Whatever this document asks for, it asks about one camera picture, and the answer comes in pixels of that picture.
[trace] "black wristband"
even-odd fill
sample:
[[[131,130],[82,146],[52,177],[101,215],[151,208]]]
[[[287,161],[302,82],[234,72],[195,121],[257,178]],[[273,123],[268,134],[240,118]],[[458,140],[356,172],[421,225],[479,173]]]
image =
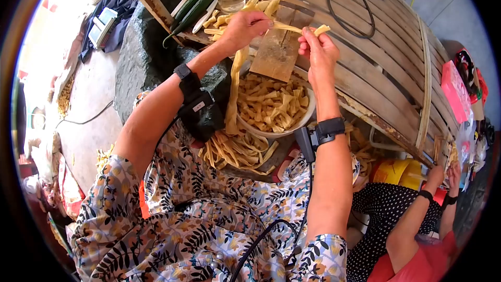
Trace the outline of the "black wristband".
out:
[[[342,117],[321,121],[315,127],[318,136],[319,146],[334,141],[336,135],[343,134],[345,131],[344,120]]]
[[[429,191],[421,190],[421,191],[419,191],[419,193],[417,193],[417,196],[419,196],[419,195],[421,195],[424,198],[428,198],[428,200],[430,201],[430,204],[433,203],[433,195],[431,195],[431,193]]]
[[[443,204],[442,206],[445,207],[447,205],[453,205],[455,204],[457,201],[457,196],[456,197],[450,197],[449,196],[449,192],[447,192],[447,194],[445,195],[444,199],[443,199]]]
[[[184,104],[189,104],[202,95],[200,79],[185,63],[178,65],[174,72],[181,79],[179,88],[184,96]]]

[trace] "cutting board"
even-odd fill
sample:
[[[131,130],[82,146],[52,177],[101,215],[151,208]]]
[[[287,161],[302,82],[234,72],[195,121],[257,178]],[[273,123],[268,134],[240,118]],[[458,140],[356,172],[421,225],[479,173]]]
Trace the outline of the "cutting board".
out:
[[[281,1],[276,21],[304,28],[310,25],[315,12],[304,7]],[[299,33],[271,29],[264,36],[250,66],[250,72],[287,83],[297,59]]]

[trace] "cucumber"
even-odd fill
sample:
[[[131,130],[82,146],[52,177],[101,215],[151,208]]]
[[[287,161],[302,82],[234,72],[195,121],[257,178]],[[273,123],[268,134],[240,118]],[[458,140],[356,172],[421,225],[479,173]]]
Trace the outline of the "cucumber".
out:
[[[174,15],[174,22],[172,22],[172,25],[170,28],[176,28],[179,22],[183,20],[183,18],[186,16],[186,14],[191,10],[193,5],[197,3],[198,0],[186,0],[186,2],[181,6],[181,8],[178,10],[176,15]]]
[[[195,3],[193,5],[193,7],[191,7],[191,9],[185,15],[183,20],[181,20],[181,22],[179,22],[178,26],[172,30],[172,34],[167,36],[166,39],[163,40],[164,48],[165,48],[165,41],[166,40],[168,40],[169,38],[171,38],[174,35],[179,34],[182,31],[184,31],[193,22],[197,21],[197,19],[199,19],[204,14],[204,12],[206,12],[207,7],[209,7],[210,3],[213,1],[214,0],[198,0],[197,3]]]

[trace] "yellow container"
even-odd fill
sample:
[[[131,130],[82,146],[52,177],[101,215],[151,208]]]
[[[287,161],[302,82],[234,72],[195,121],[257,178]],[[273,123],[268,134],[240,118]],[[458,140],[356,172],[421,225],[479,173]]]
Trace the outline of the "yellow container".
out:
[[[421,181],[421,164],[412,158],[384,160],[373,179],[373,182],[397,184],[414,190],[419,190]]]

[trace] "white bowl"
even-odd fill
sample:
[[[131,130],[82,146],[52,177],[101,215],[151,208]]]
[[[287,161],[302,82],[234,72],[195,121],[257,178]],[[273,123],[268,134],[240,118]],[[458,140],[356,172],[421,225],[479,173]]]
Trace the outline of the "white bowl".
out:
[[[315,107],[316,107],[315,93],[313,93],[313,91],[310,90],[309,88],[306,88],[306,92],[308,94],[308,100],[310,102],[308,104],[308,108],[306,109],[306,113],[304,114],[304,116],[301,119],[299,119],[299,122],[297,122],[293,127],[291,127],[289,129],[283,131],[282,133],[263,132],[263,131],[259,130],[258,128],[255,128],[252,125],[250,125],[249,123],[245,122],[240,117],[239,114],[236,114],[236,119],[249,132],[254,133],[256,135],[261,135],[261,136],[269,138],[269,139],[276,139],[276,138],[279,138],[279,137],[284,137],[284,136],[287,136],[287,135],[291,135],[294,132],[294,130],[296,130],[298,128],[302,128],[303,126],[305,126],[306,123],[308,122],[308,120],[310,120],[310,118],[311,118],[311,116],[313,114],[313,111],[315,111]]]

